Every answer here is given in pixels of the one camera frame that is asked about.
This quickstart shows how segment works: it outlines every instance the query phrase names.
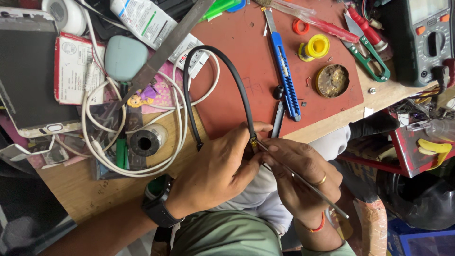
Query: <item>broken phone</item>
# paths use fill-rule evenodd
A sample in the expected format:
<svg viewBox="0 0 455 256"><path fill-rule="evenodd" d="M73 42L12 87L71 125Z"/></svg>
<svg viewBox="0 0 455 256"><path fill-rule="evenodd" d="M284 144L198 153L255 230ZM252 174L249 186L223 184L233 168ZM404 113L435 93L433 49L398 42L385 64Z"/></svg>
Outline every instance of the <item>broken phone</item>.
<svg viewBox="0 0 455 256"><path fill-rule="evenodd" d="M0 98L22 137L82 128L76 106L54 99L58 35L47 12L0 7Z"/></svg>

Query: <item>multimeter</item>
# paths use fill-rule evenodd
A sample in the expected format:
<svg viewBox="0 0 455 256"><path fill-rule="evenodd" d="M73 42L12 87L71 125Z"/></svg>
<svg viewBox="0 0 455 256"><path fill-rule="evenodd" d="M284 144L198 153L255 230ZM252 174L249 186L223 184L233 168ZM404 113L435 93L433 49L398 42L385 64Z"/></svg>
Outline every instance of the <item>multimeter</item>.
<svg viewBox="0 0 455 256"><path fill-rule="evenodd" d="M399 82L424 87L452 57L451 8L452 0L392 0L378 8Z"/></svg>

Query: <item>fingernail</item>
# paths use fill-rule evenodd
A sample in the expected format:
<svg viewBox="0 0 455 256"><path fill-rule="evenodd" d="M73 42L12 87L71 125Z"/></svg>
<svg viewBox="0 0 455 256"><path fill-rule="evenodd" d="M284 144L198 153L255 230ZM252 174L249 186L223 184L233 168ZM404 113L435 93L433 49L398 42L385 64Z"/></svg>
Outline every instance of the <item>fingernail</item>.
<svg viewBox="0 0 455 256"><path fill-rule="evenodd" d="M278 147L272 145L272 146L270 146L270 147L268 148L268 150L269 150L270 152L276 152L276 151L278 151Z"/></svg>

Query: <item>white plug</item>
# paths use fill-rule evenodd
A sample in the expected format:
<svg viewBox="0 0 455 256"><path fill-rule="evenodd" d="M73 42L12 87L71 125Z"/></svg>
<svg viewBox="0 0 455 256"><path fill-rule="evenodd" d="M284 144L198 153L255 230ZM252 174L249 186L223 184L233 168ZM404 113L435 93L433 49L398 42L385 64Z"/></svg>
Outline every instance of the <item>white plug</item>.
<svg viewBox="0 0 455 256"><path fill-rule="evenodd" d="M100 143L97 140L93 139L93 137L91 141L91 146L95 149L98 155L104 155L103 148L101 147Z"/></svg>
<svg viewBox="0 0 455 256"><path fill-rule="evenodd" d="M93 75L95 74L96 65L94 63L88 64L86 82L84 85L84 90L90 92L93 88Z"/></svg>

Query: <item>hand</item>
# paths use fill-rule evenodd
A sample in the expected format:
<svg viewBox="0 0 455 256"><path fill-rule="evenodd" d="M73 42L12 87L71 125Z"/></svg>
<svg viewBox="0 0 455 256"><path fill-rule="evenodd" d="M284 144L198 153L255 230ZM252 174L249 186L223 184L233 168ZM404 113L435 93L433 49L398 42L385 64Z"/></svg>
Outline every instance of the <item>hand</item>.
<svg viewBox="0 0 455 256"><path fill-rule="evenodd" d="M273 126L254 122L255 132L268 132ZM225 136L205 143L174 181L166 207L176 219L208 210L239 195L259 172L262 154L256 154L240 167L250 134L246 124Z"/></svg>
<svg viewBox="0 0 455 256"><path fill-rule="evenodd" d="M329 205L279 162L312 184L321 182L326 176L326 180L316 187L332 202L338 201L341 196L339 186L343 176L308 144L281 138L265 139L263 142L268 145L268 154L263 156L263 160L272 168L283 205L306 227L318 228L321 213Z"/></svg>

